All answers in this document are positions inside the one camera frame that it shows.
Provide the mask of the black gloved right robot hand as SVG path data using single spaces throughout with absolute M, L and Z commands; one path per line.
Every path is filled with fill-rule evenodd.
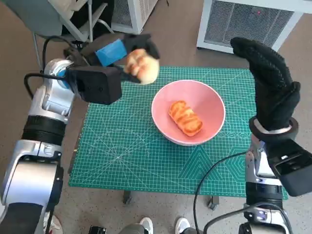
M 255 81 L 256 119 L 267 131 L 290 126 L 300 101 L 301 84 L 293 81 L 284 58 L 255 40 L 235 37 L 230 44 L 236 56 L 246 59 Z

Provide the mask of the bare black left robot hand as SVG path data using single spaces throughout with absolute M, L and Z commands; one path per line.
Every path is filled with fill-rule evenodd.
M 84 46 L 81 54 L 90 65 L 114 67 L 120 80 L 151 84 L 156 81 L 160 55 L 150 34 L 104 34 Z

